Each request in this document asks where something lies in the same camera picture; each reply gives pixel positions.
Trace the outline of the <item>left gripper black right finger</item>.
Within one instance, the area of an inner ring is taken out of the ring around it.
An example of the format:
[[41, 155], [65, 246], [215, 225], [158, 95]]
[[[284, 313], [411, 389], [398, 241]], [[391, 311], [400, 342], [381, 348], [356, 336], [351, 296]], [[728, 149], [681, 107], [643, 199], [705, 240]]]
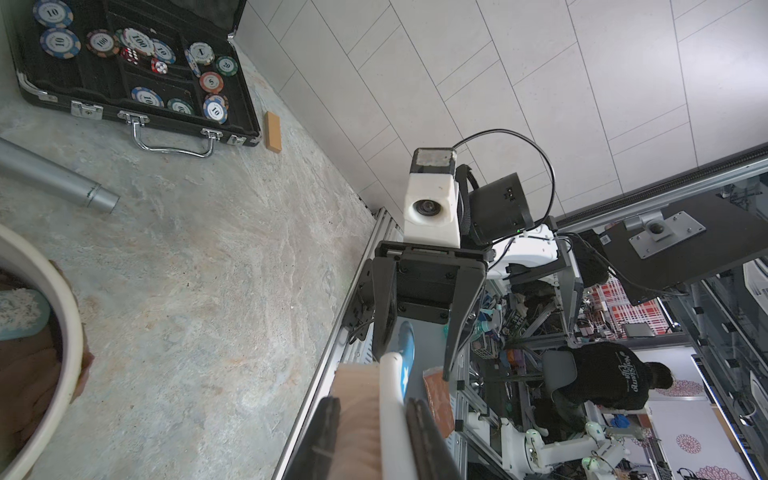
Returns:
[[460, 472], [422, 399], [409, 398], [406, 421], [419, 480], [460, 480]]

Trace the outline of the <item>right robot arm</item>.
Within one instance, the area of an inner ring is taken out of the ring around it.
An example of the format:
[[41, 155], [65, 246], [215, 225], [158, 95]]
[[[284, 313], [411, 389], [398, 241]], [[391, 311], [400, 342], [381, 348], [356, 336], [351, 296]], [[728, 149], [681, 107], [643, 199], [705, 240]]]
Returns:
[[575, 259], [554, 225], [536, 226], [516, 174], [479, 186], [466, 165], [453, 173], [413, 171], [407, 223], [400, 241], [382, 240], [363, 264], [342, 325], [350, 341], [372, 341], [387, 351], [400, 318], [447, 327], [445, 375], [470, 340], [493, 269], [523, 284], [572, 274], [561, 295], [563, 318], [578, 311], [583, 283]]

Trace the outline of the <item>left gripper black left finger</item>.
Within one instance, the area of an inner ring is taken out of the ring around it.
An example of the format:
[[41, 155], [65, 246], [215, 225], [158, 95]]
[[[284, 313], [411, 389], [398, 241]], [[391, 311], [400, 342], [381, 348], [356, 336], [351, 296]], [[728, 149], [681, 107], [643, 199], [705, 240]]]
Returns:
[[341, 404], [336, 397], [325, 397], [315, 410], [284, 478], [287, 480], [326, 480], [332, 464]]

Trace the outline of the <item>white ceramic pot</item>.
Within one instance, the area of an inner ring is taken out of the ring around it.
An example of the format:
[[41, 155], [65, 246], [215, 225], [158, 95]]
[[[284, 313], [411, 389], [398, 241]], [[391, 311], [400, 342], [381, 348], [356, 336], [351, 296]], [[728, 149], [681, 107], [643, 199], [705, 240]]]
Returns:
[[3, 227], [1, 292], [13, 289], [37, 290], [51, 306], [49, 322], [38, 334], [1, 340], [1, 476], [25, 479], [83, 392], [93, 356], [59, 267]]

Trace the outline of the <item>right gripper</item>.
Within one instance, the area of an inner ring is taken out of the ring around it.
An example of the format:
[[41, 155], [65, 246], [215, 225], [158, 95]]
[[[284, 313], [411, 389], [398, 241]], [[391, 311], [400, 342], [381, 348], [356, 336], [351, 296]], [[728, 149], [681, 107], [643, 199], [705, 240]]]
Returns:
[[448, 381], [477, 321], [487, 273], [487, 249], [382, 241], [362, 264], [343, 325], [374, 325], [375, 360], [386, 353], [398, 317], [448, 326], [442, 375]]

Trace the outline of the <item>white blue scrub brush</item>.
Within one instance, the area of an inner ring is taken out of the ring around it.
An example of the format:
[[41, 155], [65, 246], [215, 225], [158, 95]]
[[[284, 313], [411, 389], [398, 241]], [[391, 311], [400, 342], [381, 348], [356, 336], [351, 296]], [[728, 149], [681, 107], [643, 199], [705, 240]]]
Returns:
[[418, 477], [405, 392], [415, 357], [412, 325], [401, 324], [398, 349], [376, 363], [340, 365], [331, 396], [340, 402], [330, 479]]

